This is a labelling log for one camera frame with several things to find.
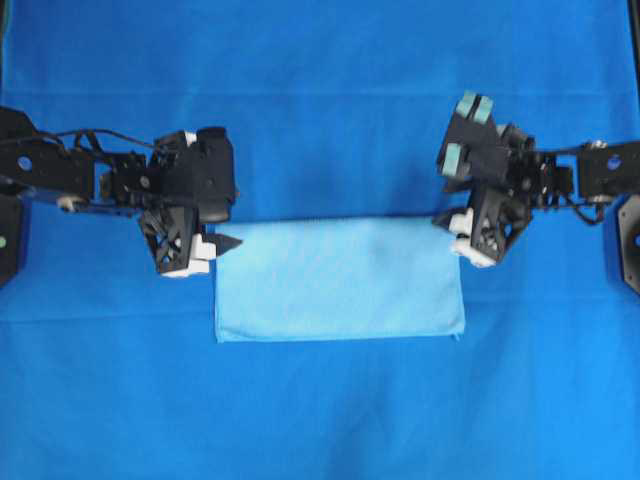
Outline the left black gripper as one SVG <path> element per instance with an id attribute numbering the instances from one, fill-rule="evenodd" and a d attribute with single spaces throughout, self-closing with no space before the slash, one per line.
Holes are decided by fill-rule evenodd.
<path id="1" fill-rule="evenodd" d="M 207 273 L 216 255 L 243 241 L 205 233 L 195 199 L 196 132 L 177 131 L 156 139 L 150 156 L 102 154 L 102 200 L 109 212 L 136 214 L 156 272 L 167 277 Z"/>

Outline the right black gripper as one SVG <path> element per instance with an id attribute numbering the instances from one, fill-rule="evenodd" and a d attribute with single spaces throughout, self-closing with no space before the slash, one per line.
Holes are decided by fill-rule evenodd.
<path id="1" fill-rule="evenodd" d="M 531 221 L 522 173 L 499 177 L 490 153 L 498 144 L 491 98 L 466 91 L 456 102 L 437 155 L 447 193 L 467 192 L 468 203 L 436 216 L 433 223 L 455 235 L 454 254 L 477 268 L 500 263 Z"/>

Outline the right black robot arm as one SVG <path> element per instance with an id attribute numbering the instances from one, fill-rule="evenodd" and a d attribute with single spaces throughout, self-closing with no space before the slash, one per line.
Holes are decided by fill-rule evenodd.
<path id="1" fill-rule="evenodd" d="M 472 265 L 500 263 L 536 210 L 569 208 L 584 223 L 598 225 L 616 198 L 638 193 L 637 142 L 539 150 L 515 124 L 497 124 L 493 106 L 491 98 L 465 92 L 436 160 L 445 192 L 466 192 L 469 199 L 432 222 L 454 235 L 453 252 Z"/>

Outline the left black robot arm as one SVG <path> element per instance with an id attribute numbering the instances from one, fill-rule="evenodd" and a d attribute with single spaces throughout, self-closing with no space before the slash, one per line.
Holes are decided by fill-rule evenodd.
<path id="1" fill-rule="evenodd" d="M 223 127 L 177 131 L 150 155 L 102 148 L 99 129 L 37 129 L 22 111 L 1 110 L 1 282 L 21 268 L 28 201 L 67 213 L 136 217 L 158 274 L 208 273 L 241 240 L 209 233 L 229 221 L 238 196 L 233 147 Z"/>

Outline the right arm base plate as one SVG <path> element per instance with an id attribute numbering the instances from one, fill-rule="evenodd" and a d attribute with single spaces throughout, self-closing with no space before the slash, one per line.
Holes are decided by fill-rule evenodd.
<path id="1" fill-rule="evenodd" d="M 608 282 L 639 300 L 639 195 L 616 199 L 605 215 L 604 259 Z"/>

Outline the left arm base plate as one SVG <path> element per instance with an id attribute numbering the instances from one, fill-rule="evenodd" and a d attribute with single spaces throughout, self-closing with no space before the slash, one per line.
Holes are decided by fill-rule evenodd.
<path id="1" fill-rule="evenodd" d="M 19 272 L 22 255 L 23 204 L 14 196 L 1 196 L 1 287 Z"/>

